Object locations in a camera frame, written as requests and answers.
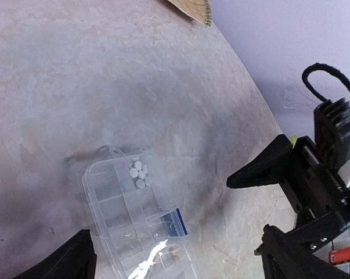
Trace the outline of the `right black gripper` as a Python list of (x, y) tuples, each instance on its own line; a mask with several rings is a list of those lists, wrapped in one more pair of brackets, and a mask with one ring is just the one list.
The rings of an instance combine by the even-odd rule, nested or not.
[(309, 137), (290, 140), (278, 135), (255, 159), (227, 178), (231, 189), (277, 184), (297, 214), (288, 236), (295, 241), (331, 241), (350, 227), (350, 159), (331, 170)]

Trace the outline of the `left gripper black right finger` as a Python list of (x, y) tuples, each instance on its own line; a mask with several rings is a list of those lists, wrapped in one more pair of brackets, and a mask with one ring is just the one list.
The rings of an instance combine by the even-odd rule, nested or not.
[(255, 254), (262, 258), (265, 278), (350, 278), (350, 274), (317, 258), (275, 226), (264, 227), (262, 244)]

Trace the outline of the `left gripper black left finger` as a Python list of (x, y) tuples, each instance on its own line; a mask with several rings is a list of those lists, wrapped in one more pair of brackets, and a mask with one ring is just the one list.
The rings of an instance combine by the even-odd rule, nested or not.
[(96, 262), (91, 233), (88, 229), (82, 229), (43, 261), (16, 278), (94, 278)]

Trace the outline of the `clear plastic pill organizer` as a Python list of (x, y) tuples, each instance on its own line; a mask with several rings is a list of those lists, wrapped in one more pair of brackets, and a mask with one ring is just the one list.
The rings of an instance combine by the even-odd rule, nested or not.
[[(129, 163), (141, 158), (153, 185), (136, 189)], [(98, 236), (114, 278), (200, 278), (187, 229), (159, 158), (140, 149), (110, 148), (105, 160), (92, 163), (81, 182)], [(168, 253), (179, 246), (181, 260)]]

